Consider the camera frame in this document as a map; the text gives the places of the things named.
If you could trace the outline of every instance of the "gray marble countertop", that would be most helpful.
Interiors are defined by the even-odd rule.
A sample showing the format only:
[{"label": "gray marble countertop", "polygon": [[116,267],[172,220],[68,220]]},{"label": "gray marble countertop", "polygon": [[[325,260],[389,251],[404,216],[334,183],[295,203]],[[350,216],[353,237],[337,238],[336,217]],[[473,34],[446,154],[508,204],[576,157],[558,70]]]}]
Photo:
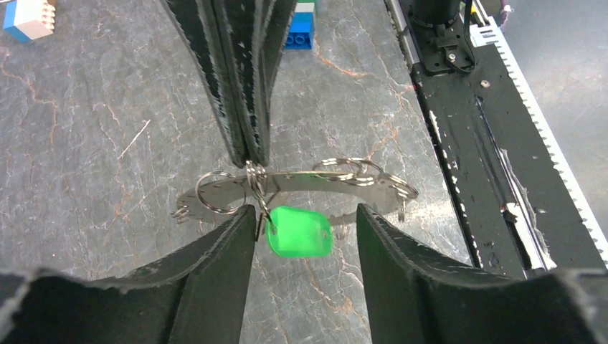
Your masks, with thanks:
[{"label": "gray marble countertop", "polygon": [[[59,0],[51,36],[0,34],[0,264],[93,280],[200,237],[177,196],[230,166],[194,62],[157,1]],[[312,51],[285,53],[272,96],[270,171],[370,158],[420,191],[406,221],[467,261],[407,67],[382,0],[322,1]],[[289,204],[351,212],[356,200]],[[256,248],[242,343],[370,343],[353,225],[331,256]]]}]

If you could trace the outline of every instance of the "metal key ring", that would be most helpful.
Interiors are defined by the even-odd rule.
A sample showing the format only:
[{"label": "metal key ring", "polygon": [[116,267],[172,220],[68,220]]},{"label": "metal key ring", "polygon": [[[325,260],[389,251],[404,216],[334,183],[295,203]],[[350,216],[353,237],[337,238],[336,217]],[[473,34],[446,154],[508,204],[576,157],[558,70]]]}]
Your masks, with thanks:
[{"label": "metal key ring", "polygon": [[345,183],[348,183],[352,186],[371,186],[377,182],[378,178],[381,178],[384,175],[384,170],[382,169],[382,167],[376,165],[370,160],[366,160],[363,158],[351,158],[351,160],[356,161],[361,165],[367,165],[375,168],[378,171],[378,174],[373,177],[359,177],[357,175],[357,177],[352,178],[351,180],[344,181]]},{"label": "metal key ring", "polygon": [[332,166],[332,165],[336,165],[336,166],[341,166],[341,165],[356,166],[357,167],[357,172],[346,173],[346,174],[343,174],[343,175],[341,175],[339,177],[335,177],[335,178],[329,178],[329,177],[323,177],[323,176],[320,176],[320,178],[324,178],[325,180],[328,180],[328,181],[349,181],[349,180],[355,178],[355,176],[359,175],[363,171],[363,165],[361,163],[359,163],[358,161],[355,161],[354,159],[351,159],[351,158],[329,158],[329,159],[324,159],[320,163],[316,163],[313,166],[313,171],[317,171],[317,168],[319,168],[321,166]]},{"label": "metal key ring", "polygon": [[266,213],[266,216],[270,217],[270,209],[268,209],[266,200],[264,200],[266,196],[266,169],[263,166],[255,165],[253,161],[248,160],[245,163],[245,173],[247,175],[249,187],[253,192],[253,196],[260,204],[262,211]]},{"label": "metal key ring", "polygon": [[201,182],[205,178],[208,178],[211,176],[224,176],[224,177],[228,177],[228,178],[235,178],[232,174],[223,172],[223,171],[208,172],[208,173],[205,173],[201,178],[199,178],[199,180],[196,182],[196,185],[194,186],[194,193],[196,194],[196,197],[199,198],[199,201],[201,202],[201,204],[203,206],[205,206],[208,210],[213,211],[214,213],[230,215],[230,214],[236,213],[240,207],[245,205],[245,202],[247,201],[247,193],[245,192],[245,189],[243,189],[243,203],[240,206],[238,206],[237,208],[221,209],[221,208],[217,208],[217,207],[212,206],[211,204],[207,203],[207,201],[205,201],[203,199],[203,196],[201,196],[201,194],[199,193],[199,188],[201,186]]},{"label": "metal key ring", "polygon": [[383,175],[383,177],[388,178],[389,180],[398,184],[398,185],[391,185],[391,187],[397,191],[397,194],[399,196],[407,198],[407,199],[415,199],[416,197],[418,197],[418,190],[416,190],[415,188],[412,188],[403,179],[401,179],[395,175],[386,174],[386,173]]}]

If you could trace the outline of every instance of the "lego brick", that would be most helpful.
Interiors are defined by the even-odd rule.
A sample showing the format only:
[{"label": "lego brick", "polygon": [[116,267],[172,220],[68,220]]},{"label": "lego brick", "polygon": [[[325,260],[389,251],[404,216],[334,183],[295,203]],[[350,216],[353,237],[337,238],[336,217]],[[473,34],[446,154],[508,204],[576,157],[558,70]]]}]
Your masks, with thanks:
[{"label": "lego brick", "polygon": [[296,12],[293,14],[291,24],[293,23],[312,23],[315,21],[315,16],[312,12]]},{"label": "lego brick", "polygon": [[292,22],[285,42],[286,49],[312,49],[315,39],[315,22]]},{"label": "lego brick", "polygon": [[298,4],[315,4],[315,13],[319,11],[319,3],[316,0],[298,0]]},{"label": "lego brick", "polygon": [[46,0],[17,0],[14,26],[30,39],[48,36],[54,30],[54,10]]},{"label": "lego brick", "polygon": [[314,11],[315,11],[315,3],[313,3],[313,2],[298,2],[295,5],[295,13],[314,12]]},{"label": "lego brick", "polygon": [[9,2],[6,5],[6,12],[4,13],[4,24],[2,25],[2,29],[8,32],[11,36],[15,37],[15,39],[21,43],[29,42],[31,39],[21,32],[18,27],[15,26],[15,11],[17,8],[17,2]]}]

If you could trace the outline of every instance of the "green keychain tag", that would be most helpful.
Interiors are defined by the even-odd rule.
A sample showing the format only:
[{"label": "green keychain tag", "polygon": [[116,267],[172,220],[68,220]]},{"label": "green keychain tag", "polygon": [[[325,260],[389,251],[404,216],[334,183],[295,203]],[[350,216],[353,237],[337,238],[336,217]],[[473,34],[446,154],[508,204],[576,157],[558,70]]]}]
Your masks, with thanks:
[{"label": "green keychain tag", "polygon": [[316,211],[279,206],[266,221],[270,249],[279,257],[322,257],[331,253],[329,220]]}]

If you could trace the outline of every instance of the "key ring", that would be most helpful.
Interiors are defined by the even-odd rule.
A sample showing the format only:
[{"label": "key ring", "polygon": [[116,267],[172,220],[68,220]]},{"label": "key ring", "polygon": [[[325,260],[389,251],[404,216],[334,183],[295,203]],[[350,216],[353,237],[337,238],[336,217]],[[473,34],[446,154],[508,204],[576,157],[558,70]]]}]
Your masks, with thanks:
[{"label": "key ring", "polygon": [[359,175],[357,175],[356,178],[352,178],[349,181],[346,181],[346,183],[353,185],[353,186],[372,186],[376,183],[376,180],[378,178],[380,178],[381,176],[383,176],[384,170],[382,169],[382,167],[376,165],[374,162],[370,161],[370,160],[366,160],[363,158],[350,158],[352,161],[355,161],[357,163],[360,163],[361,165],[367,165],[367,166],[371,166],[373,168],[375,168],[378,171],[378,174],[372,177],[360,177]]},{"label": "key ring", "polygon": [[213,211],[214,213],[218,213],[218,214],[222,214],[222,215],[230,215],[230,214],[236,213],[237,210],[239,210],[240,207],[242,207],[242,206],[245,205],[245,202],[247,201],[247,198],[245,197],[244,189],[243,189],[243,203],[240,206],[238,206],[237,208],[221,209],[221,208],[217,208],[217,207],[212,206],[211,204],[207,203],[207,201],[205,201],[205,199],[203,198],[203,196],[201,196],[200,187],[201,187],[201,182],[205,178],[208,178],[208,177],[211,177],[211,176],[224,176],[224,177],[228,177],[228,178],[235,178],[232,174],[224,172],[224,171],[208,172],[208,173],[205,173],[203,176],[201,176],[201,178],[199,178],[199,180],[194,185],[194,194],[196,194],[196,196],[199,198],[199,201],[204,206],[206,206],[209,210]]},{"label": "key ring", "polygon": [[[418,191],[415,188],[409,186],[399,177],[384,172],[375,163],[363,158],[326,159],[315,164],[314,167],[343,164],[357,167],[359,165],[370,166],[376,169],[378,174],[373,175],[357,171],[352,179],[346,179],[350,173],[345,171],[267,173],[262,166],[250,163],[247,166],[246,176],[234,177],[224,172],[213,172],[202,176],[195,188],[180,195],[177,201],[178,210],[171,215],[178,223],[183,223],[187,219],[216,223],[226,221],[228,216],[236,211],[235,209],[226,209],[228,204],[241,198],[243,198],[243,204],[245,204],[246,197],[254,196],[263,212],[262,221],[258,224],[259,229],[263,220],[270,214],[270,210],[283,205],[284,202],[273,203],[271,201],[279,193],[321,191],[357,196],[365,203],[373,205],[379,213],[388,214],[398,211],[399,220],[404,221],[405,206],[418,197]],[[210,176],[225,176],[227,178],[203,183],[204,179]],[[272,194],[270,199],[267,199],[268,194]],[[356,220],[355,212],[348,211],[328,218],[333,225],[347,224]]]},{"label": "key ring", "polygon": [[353,178],[355,178],[355,176],[359,175],[362,171],[363,171],[363,164],[361,164],[358,161],[355,161],[352,158],[329,158],[329,159],[325,159],[322,160],[320,163],[316,163],[313,166],[313,171],[317,171],[317,168],[321,167],[321,166],[332,166],[332,165],[336,165],[336,166],[341,166],[341,165],[353,165],[357,167],[357,172],[355,173],[347,173],[338,177],[324,177],[327,178],[327,180],[329,181],[348,181],[351,180]]},{"label": "key ring", "polygon": [[264,216],[261,216],[260,219],[257,220],[257,226],[255,229],[255,241],[260,238],[260,233],[262,233],[262,224],[264,221],[268,221],[270,223],[270,228],[272,229],[272,233],[276,234],[277,227],[272,222],[270,218],[270,209],[268,209],[268,205],[266,204],[266,170],[261,165],[256,165],[253,161],[248,160],[245,162],[245,172],[247,174],[247,182],[251,188],[253,196],[257,200]]}]

